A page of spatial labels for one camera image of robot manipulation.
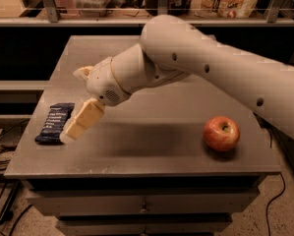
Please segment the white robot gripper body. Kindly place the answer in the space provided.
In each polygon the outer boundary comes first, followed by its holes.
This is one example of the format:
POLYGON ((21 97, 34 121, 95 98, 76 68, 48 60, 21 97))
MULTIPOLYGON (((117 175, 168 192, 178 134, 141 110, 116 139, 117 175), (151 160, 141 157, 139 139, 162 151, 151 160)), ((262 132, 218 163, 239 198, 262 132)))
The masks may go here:
POLYGON ((111 57, 107 57, 90 70, 86 88, 92 97, 105 106, 116 106, 131 96, 115 79, 111 57))

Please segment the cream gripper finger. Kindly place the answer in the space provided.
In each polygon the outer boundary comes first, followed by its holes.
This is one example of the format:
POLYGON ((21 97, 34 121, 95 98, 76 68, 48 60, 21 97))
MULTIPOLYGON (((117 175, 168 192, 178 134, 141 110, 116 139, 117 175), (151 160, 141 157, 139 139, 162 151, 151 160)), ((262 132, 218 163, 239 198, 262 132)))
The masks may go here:
POLYGON ((95 98, 85 101, 78 114, 65 125, 63 132, 60 134, 60 141, 64 144, 76 141, 87 129, 102 118, 104 109, 105 106, 95 98))
POLYGON ((92 69, 93 69, 93 66, 84 66, 77 69, 73 73, 73 75, 81 81, 86 81, 92 69))

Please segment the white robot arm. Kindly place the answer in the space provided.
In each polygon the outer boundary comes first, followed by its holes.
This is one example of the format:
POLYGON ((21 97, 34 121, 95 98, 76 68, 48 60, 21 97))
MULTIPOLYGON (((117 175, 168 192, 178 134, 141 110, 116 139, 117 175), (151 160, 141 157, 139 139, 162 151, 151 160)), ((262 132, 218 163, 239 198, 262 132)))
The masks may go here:
POLYGON ((207 80, 294 140, 294 66, 222 45, 169 15, 150 19, 134 46, 74 72, 90 99, 61 137, 74 141, 103 116, 105 107, 190 75, 207 80))

